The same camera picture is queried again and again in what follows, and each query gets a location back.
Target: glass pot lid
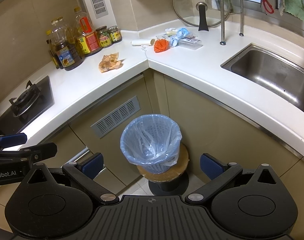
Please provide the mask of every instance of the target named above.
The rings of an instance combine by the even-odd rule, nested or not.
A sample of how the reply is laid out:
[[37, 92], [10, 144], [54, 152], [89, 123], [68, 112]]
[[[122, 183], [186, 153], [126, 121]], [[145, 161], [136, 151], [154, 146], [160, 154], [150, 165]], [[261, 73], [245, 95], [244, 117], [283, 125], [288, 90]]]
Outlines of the glass pot lid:
[[[231, 10], [230, 0], [224, 1], [225, 19]], [[206, 21], [208, 27], [215, 27], [221, 23], [220, 0], [172, 0], [172, 6], [176, 15], [185, 23], [199, 27], [199, 5], [203, 4], [206, 9]]]

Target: trash can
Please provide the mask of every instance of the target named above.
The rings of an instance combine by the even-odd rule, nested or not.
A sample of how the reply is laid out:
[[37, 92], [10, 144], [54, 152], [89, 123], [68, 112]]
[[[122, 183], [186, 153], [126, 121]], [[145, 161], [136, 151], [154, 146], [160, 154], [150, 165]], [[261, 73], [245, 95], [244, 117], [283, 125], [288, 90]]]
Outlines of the trash can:
[[129, 163], [160, 174], [176, 164], [181, 139], [181, 131], [175, 121], [165, 115], [147, 114], [127, 125], [121, 136], [120, 148]]

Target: white tile floor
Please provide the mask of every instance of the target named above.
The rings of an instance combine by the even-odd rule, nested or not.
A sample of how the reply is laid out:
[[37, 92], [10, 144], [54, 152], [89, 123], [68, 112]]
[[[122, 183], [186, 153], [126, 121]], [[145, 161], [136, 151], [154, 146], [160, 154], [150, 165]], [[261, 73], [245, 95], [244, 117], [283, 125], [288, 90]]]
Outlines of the white tile floor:
[[[182, 195], [184, 199], [186, 195], [195, 191], [196, 189], [202, 187], [205, 183], [201, 181], [194, 174], [189, 174], [189, 186], [185, 193]], [[153, 195], [149, 189], [148, 180], [144, 177], [141, 177], [137, 182], [130, 185], [126, 188], [125, 191], [119, 194], [119, 198], [121, 199], [123, 195]]]

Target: metal pole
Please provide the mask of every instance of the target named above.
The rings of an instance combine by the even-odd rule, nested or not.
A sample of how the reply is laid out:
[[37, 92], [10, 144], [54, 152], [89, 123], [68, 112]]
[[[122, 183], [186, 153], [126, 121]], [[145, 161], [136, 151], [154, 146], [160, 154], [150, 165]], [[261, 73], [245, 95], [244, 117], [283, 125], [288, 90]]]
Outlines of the metal pole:
[[243, 0], [240, 0], [241, 3], [241, 27], [240, 27], [240, 36], [244, 36], [244, 4]]
[[224, 0], [220, 0], [220, 10], [221, 10], [221, 45], [226, 45], [225, 42], [225, 17], [224, 17]]

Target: triangular cutout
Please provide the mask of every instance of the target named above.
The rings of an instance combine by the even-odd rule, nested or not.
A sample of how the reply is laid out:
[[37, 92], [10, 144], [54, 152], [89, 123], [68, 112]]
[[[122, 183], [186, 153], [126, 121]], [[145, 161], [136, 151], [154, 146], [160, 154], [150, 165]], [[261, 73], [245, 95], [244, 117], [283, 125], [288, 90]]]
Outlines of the triangular cutout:
[[262, 171], [262, 173], [257, 181], [261, 182], [261, 183], [267, 183], [267, 184], [276, 184], [275, 180], [273, 179], [273, 177], [268, 169], [264, 169]]
[[39, 182], [45, 182], [47, 181], [46, 176], [44, 176], [43, 171], [42, 170], [35, 170], [35, 172], [33, 173], [31, 179], [28, 181], [29, 184], [33, 184], [33, 183], [39, 183]]

